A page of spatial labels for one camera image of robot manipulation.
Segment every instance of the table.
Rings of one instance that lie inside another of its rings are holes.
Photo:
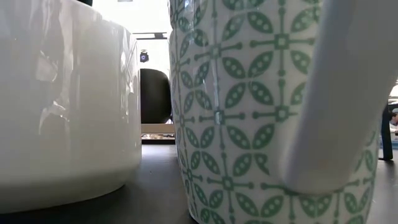
[[[397,158],[398,151],[394,151],[394,154]],[[397,176],[398,168],[393,161],[379,161],[373,207],[368,223],[397,223]],[[188,214],[174,146],[143,146],[140,168],[125,187],[85,202],[1,215],[0,223],[194,224],[195,222]]]

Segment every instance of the white bowl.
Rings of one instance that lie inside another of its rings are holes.
[[[122,186],[141,161],[136,41],[75,0],[0,2],[0,213]]]

